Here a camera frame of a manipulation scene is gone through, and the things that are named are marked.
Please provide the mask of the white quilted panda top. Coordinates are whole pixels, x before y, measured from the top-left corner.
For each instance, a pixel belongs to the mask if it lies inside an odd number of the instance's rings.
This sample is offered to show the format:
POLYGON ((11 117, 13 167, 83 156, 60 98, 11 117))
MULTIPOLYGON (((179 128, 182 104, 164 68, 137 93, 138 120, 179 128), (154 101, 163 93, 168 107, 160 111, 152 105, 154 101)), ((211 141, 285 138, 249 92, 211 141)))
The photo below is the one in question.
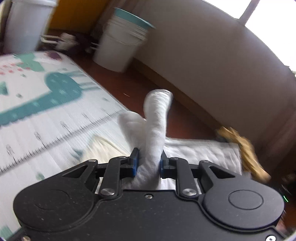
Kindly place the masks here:
POLYGON ((136 176, 123 182, 124 189, 175 189, 175 181, 159 177, 159 164, 166 140, 167 114, 172 99, 170 91, 156 89, 145 97, 144 118, 132 111, 118 117, 119 127, 130 148, 139 150, 136 176))

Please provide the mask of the yellow patterned clothes pile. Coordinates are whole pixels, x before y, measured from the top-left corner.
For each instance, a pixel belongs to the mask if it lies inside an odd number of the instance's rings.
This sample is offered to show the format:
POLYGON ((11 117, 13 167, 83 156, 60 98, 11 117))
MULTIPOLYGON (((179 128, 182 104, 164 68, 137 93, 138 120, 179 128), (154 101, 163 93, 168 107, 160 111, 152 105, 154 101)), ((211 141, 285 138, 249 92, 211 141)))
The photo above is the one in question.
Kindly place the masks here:
POLYGON ((266 184, 269 182, 271 176, 260 165, 250 140, 241 136, 239 132, 233 128, 226 128, 222 126, 216 132, 227 141, 238 145, 244 171, 249 172, 252 178, 260 183, 266 184))

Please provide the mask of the folded white quilted garment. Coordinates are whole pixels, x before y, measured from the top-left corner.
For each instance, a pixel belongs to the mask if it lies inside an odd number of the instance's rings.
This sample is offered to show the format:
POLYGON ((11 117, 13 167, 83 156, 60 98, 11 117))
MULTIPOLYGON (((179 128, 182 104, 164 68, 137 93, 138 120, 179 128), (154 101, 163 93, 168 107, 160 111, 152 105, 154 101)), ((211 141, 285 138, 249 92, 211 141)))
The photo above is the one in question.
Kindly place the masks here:
POLYGON ((166 138, 164 152, 169 158, 182 158, 190 164, 197 165, 205 160, 234 173, 242 174, 240 149, 236 143, 166 138))

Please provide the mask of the colourful printed play mat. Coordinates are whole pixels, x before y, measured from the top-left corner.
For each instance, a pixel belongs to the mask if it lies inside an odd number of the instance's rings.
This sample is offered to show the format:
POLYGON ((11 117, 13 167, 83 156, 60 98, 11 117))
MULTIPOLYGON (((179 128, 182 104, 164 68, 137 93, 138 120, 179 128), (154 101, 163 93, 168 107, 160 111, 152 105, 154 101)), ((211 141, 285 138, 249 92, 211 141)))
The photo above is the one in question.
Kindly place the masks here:
POLYGON ((127 155, 125 107, 66 55, 1 56, 1 237, 18 229, 15 196, 84 161, 95 137, 127 155))

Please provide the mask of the white bucket with teal lid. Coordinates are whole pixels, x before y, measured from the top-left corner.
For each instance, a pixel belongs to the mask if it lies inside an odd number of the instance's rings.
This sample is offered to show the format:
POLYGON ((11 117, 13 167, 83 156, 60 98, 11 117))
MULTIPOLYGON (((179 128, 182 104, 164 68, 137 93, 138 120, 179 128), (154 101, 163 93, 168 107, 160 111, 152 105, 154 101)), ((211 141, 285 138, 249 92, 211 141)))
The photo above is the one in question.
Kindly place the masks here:
POLYGON ((148 21, 120 8, 103 28, 93 61, 113 72, 125 72, 138 49, 147 41, 150 29, 148 21))

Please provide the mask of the grey white bucket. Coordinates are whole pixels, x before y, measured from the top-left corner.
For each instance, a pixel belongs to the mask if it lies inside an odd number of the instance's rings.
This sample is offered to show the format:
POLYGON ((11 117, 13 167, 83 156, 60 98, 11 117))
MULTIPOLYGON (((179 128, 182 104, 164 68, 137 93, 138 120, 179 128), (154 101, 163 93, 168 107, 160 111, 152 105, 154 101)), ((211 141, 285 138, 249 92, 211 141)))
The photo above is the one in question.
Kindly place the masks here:
POLYGON ((12 1, 4 32, 4 53, 35 51, 57 1, 12 1))

